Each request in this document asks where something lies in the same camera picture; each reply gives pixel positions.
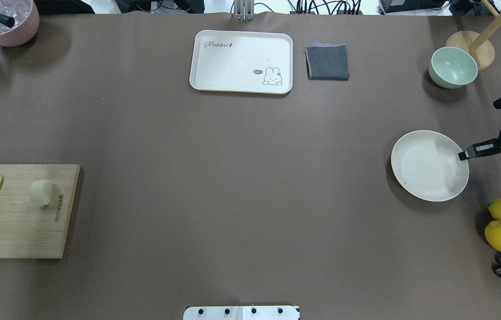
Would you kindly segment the grey folded cloth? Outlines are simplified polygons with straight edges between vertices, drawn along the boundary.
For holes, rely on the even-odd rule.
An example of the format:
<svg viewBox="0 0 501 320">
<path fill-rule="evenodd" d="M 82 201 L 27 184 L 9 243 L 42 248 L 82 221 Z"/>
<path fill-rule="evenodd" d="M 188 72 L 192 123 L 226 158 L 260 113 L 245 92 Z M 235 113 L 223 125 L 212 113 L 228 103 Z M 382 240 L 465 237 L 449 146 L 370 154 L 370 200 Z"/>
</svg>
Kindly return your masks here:
<svg viewBox="0 0 501 320">
<path fill-rule="evenodd" d="M 311 43 L 305 47 L 305 56 L 309 79 L 348 81 L 350 78 L 345 44 Z"/>
</svg>

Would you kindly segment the wooden cutting board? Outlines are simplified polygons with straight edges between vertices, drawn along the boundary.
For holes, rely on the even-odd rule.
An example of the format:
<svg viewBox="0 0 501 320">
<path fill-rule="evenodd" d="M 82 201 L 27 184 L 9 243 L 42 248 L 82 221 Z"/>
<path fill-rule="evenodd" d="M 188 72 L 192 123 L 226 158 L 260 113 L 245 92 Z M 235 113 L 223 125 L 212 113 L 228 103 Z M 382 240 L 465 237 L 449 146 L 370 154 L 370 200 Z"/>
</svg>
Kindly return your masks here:
<svg viewBox="0 0 501 320">
<path fill-rule="evenodd" d="M 0 164 L 0 259 L 61 259 L 80 166 Z M 52 182 L 52 197 L 40 207 L 30 201 L 35 180 Z"/>
</svg>

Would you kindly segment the white rabbit tray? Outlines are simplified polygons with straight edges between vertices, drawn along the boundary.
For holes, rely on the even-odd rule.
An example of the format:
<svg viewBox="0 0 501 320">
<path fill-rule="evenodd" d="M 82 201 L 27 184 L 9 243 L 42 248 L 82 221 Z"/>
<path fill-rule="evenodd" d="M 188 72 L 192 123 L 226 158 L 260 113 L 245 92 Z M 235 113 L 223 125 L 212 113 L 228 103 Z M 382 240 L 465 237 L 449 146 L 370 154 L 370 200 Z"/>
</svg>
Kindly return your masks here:
<svg viewBox="0 0 501 320">
<path fill-rule="evenodd" d="M 283 95 L 293 87 L 293 40 L 287 34 L 202 30 L 189 75 L 199 91 Z"/>
</svg>

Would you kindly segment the green bowl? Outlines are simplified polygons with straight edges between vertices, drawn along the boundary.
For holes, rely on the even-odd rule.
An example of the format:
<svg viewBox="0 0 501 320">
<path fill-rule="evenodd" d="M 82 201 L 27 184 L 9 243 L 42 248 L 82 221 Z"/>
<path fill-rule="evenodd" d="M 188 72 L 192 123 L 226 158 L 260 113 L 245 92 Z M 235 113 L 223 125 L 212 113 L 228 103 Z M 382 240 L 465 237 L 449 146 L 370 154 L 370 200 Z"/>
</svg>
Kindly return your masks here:
<svg viewBox="0 0 501 320">
<path fill-rule="evenodd" d="M 473 57 L 456 47 L 437 49 L 428 68 L 431 80 L 446 89 L 465 87 L 476 79 L 478 72 L 478 65 Z"/>
</svg>

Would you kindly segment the white round plate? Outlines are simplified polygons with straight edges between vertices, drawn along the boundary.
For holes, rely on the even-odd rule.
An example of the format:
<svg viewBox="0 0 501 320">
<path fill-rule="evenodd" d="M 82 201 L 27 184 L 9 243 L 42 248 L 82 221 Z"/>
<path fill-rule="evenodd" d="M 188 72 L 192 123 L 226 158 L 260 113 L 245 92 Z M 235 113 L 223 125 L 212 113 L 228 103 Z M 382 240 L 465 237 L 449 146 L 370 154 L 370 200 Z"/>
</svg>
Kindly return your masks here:
<svg viewBox="0 0 501 320">
<path fill-rule="evenodd" d="M 391 168 L 398 183 L 411 195 L 429 202 L 456 198 L 469 182 L 469 164 L 462 149 L 448 136 L 415 130 L 401 136 L 391 150 Z"/>
</svg>

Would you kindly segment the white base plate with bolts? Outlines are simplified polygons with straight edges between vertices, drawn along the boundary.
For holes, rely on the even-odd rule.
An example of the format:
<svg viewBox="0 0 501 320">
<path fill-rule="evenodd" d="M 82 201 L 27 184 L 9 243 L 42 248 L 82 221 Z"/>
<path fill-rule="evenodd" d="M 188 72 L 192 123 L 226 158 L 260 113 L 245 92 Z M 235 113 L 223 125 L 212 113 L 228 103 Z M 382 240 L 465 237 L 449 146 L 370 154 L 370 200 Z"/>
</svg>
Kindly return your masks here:
<svg viewBox="0 0 501 320">
<path fill-rule="evenodd" d="M 291 305 L 192 306 L 184 320 L 299 320 L 299 307 Z"/>
</svg>

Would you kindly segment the wooden stand with round base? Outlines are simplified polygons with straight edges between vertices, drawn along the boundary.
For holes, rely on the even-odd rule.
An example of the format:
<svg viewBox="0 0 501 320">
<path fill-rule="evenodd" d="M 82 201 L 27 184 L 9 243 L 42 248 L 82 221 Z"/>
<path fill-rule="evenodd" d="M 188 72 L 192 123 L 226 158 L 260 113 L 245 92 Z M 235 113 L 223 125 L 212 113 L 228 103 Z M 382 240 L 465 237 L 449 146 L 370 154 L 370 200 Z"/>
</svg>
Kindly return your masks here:
<svg viewBox="0 0 501 320">
<path fill-rule="evenodd" d="M 489 39 L 501 27 L 501 13 L 488 0 L 482 0 L 481 3 L 493 16 L 492 22 L 484 31 L 480 34 L 474 31 L 457 31 L 445 43 L 448 47 L 459 48 L 469 53 L 480 71 L 490 67 L 495 59 L 495 49 Z"/>
</svg>

